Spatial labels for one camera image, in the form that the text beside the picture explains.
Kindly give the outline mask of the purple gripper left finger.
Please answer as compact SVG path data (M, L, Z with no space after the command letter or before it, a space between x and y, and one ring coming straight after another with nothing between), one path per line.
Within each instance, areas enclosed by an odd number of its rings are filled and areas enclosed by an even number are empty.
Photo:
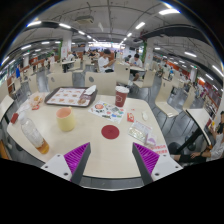
M85 143L65 155L56 154L42 166L42 169L79 185L90 153L90 143Z

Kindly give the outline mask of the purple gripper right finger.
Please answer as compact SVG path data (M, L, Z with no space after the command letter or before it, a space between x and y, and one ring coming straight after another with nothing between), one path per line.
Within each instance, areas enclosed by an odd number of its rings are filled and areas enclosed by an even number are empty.
M151 149L134 143L132 153L144 185L164 178L182 169L168 154L159 155Z

